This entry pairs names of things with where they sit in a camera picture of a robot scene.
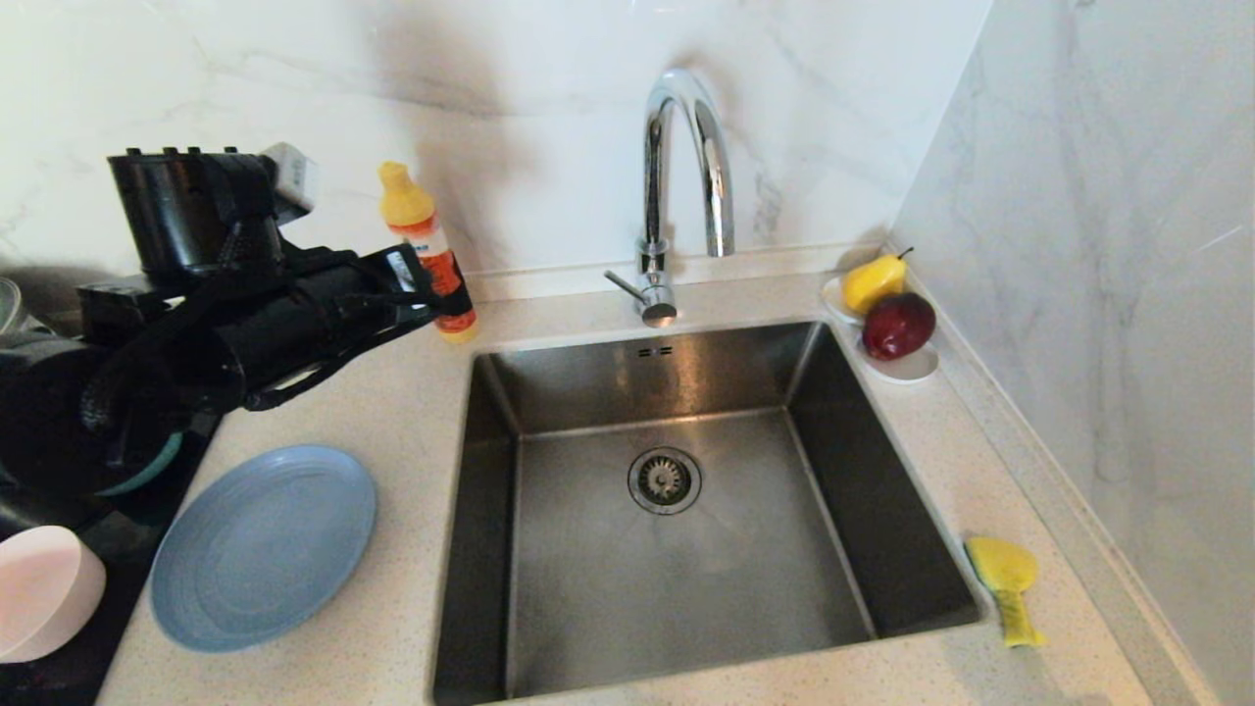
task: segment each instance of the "faucet handle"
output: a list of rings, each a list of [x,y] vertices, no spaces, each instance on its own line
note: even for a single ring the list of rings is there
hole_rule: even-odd
[[[663,327],[675,320],[678,315],[675,310],[675,295],[671,293],[671,287],[664,283],[666,280],[663,272],[641,275],[649,282],[649,286],[644,291],[628,283],[621,276],[610,270],[602,273],[606,275],[606,278],[619,285],[619,288],[622,288],[636,300],[636,310],[640,311],[640,317],[645,325]]]
[[[619,285],[619,288],[626,291],[628,293],[631,293],[633,298],[635,298],[636,301],[640,301],[643,306],[649,303],[649,298],[645,298],[645,295],[641,292],[641,290],[639,290],[635,286],[628,283],[628,280],[625,280],[624,277],[616,275],[615,272],[612,272],[610,270],[606,270],[606,271],[604,271],[601,273],[606,275],[606,278],[609,278],[610,281],[612,281],[616,285]]]

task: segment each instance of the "dish soap bottle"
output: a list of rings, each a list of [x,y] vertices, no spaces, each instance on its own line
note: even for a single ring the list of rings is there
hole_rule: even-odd
[[[451,342],[471,340],[479,327],[462,270],[435,214],[435,202],[409,178],[409,169],[400,162],[379,164],[379,181],[384,184],[379,213],[389,229],[414,246],[418,261],[432,275],[432,288],[444,298],[437,330]]]

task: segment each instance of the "red apple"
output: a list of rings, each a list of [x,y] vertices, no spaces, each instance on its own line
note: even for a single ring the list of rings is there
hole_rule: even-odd
[[[877,361],[896,361],[922,347],[936,327],[937,313],[926,298],[914,291],[894,293],[867,311],[863,347]]]

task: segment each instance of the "blue plate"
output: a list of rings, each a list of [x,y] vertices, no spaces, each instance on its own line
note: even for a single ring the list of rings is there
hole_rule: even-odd
[[[231,652],[318,612],[375,525],[375,487],[353,456],[289,446],[246,461],[197,498],[157,551],[152,604],[174,642]]]

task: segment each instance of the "speckled countertop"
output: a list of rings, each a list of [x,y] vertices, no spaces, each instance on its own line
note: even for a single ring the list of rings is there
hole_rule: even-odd
[[[825,319],[850,355],[852,329],[832,320],[820,301],[828,276],[680,286],[683,317],[668,332]],[[146,591],[98,703],[429,701],[472,356],[484,349],[651,332],[617,292],[487,302],[479,311],[482,331],[474,342],[448,345],[428,327],[369,352],[280,410],[236,413],[223,421],[190,499],[264,451],[291,444],[336,446],[370,469],[378,485],[370,547],[349,583],[314,618],[276,641],[230,655],[193,653],[169,642]],[[1042,578],[1028,606],[1048,646],[1004,648],[996,612],[980,592],[984,617],[970,626],[527,702],[1150,703],[1068,559],[956,395],[948,365],[961,364],[944,359],[941,375],[914,386],[890,385],[855,369],[954,545],[971,534],[990,534],[1037,556]]]

